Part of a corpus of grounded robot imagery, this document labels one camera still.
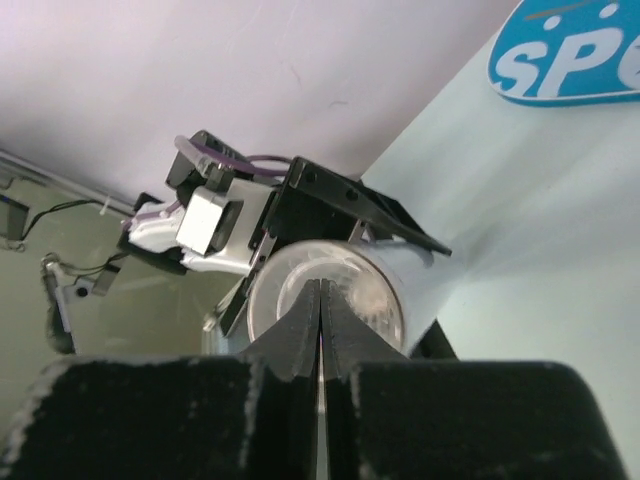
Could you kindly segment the white shuttlecock tube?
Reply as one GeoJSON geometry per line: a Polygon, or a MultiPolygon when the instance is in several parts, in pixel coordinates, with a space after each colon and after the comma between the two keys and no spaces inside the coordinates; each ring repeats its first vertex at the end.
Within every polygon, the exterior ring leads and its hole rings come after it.
{"type": "Polygon", "coordinates": [[[404,241],[313,240],[274,254],[257,275],[247,326],[257,340],[293,306],[309,280],[328,280],[358,318],[405,355],[436,320],[464,274],[463,259],[404,241]]]}

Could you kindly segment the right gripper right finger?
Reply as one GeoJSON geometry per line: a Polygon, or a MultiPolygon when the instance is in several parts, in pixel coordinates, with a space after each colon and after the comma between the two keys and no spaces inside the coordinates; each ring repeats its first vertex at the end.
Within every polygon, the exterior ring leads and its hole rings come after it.
{"type": "Polygon", "coordinates": [[[333,479],[623,479],[599,406],[553,362],[412,360],[323,305],[333,479]]]}

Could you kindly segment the clear tube lid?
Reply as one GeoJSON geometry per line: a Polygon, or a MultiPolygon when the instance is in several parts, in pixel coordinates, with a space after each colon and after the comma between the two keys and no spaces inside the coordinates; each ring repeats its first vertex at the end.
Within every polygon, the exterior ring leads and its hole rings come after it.
{"type": "Polygon", "coordinates": [[[248,300],[249,338],[257,340],[283,318],[309,282],[320,282],[337,302],[387,344],[400,351],[405,309],[382,267],[362,246],[336,241],[302,241],[274,254],[257,275],[248,300]]]}

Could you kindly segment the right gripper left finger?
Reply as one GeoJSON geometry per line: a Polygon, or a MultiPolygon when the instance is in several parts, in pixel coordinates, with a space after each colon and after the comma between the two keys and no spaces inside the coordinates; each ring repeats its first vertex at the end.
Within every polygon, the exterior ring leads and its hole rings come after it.
{"type": "Polygon", "coordinates": [[[234,356],[67,357],[29,389],[5,479],[312,479],[320,284],[234,356]]]}

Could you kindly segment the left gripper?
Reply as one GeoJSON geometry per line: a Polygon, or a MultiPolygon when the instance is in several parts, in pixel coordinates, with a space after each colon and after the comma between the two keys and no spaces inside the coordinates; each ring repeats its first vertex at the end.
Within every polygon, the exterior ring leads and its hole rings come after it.
{"type": "Polygon", "coordinates": [[[304,240],[348,240],[361,222],[375,239],[399,237],[426,251],[452,255],[452,249],[426,234],[397,200],[296,157],[243,236],[252,253],[249,272],[216,308],[221,335],[232,336],[246,319],[252,284],[277,251],[304,240]]]}

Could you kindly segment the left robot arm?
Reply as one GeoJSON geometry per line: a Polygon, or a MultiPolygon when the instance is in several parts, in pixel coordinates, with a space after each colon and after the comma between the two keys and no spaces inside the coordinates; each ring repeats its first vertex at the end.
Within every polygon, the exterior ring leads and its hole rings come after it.
{"type": "Polygon", "coordinates": [[[254,278],[292,243],[353,242],[367,235],[452,253],[398,201],[311,160],[244,156],[206,130],[179,135],[174,145],[178,153],[166,184],[175,200],[140,194],[118,246],[170,273],[239,276],[210,321],[223,337],[246,319],[254,278]]]}

